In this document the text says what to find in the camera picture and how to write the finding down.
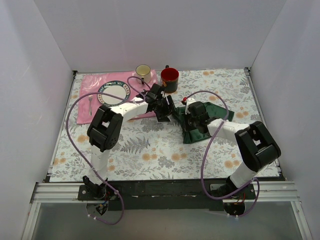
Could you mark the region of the dark green cloth napkin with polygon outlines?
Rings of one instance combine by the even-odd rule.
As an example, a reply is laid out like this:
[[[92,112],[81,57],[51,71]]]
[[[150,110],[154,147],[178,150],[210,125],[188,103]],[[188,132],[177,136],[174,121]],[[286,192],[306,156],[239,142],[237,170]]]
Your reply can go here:
[[[203,104],[210,118],[218,117],[222,119],[227,114],[226,109],[221,106],[218,106],[211,102],[204,102]],[[197,143],[197,142],[209,139],[211,136],[208,132],[201,133],[199,132],[198,129],[191,129],[191,130],[185,129],[185,120],[187,119],[185,117],[185,108],[186,108],[185,106],[177,107],[175,109],[175,113],[172,114],[173,118],[180,124],[182,128],[183,143],[193,144],[193,143]]]

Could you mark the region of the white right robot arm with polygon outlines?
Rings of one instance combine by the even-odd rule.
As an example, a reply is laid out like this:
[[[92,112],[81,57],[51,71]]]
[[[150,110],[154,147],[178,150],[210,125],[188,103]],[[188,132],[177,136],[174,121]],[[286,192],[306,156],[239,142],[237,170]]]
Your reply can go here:
[[[203,192],[210,199],[239,198],[255,176],[281,156],[280,147],[263,122],[244,124],[209,117],[204,103],[194,98],[184,98],[182,103],[185,105],[184,119],[187,130],[198,130],[202,134],[209,134],[211,136],[209,144],[216,137],[232,141],[237,144],[242,157],[242,163],[226,179],[225,184],[212,194],[207,191],[204,182],[204,165],[210,148],[207,146],[201,164],[200,182]]]

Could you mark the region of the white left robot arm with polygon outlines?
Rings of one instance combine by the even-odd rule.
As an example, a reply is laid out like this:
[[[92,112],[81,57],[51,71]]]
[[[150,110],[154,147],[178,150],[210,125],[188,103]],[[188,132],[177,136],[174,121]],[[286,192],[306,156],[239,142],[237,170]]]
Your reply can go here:
[[[107,165],[110,150],[117,144],[122,124],[139,115],[154,112],[158,122],[169,122],[169,115],[176,110],[171,95],[164,95],[164,88],[153,84],[133,99],[118,106],[102,105],[96,111],[87,130],[91,146],[91,168],[82,178],[87,192],[95,199],[106,196]]]

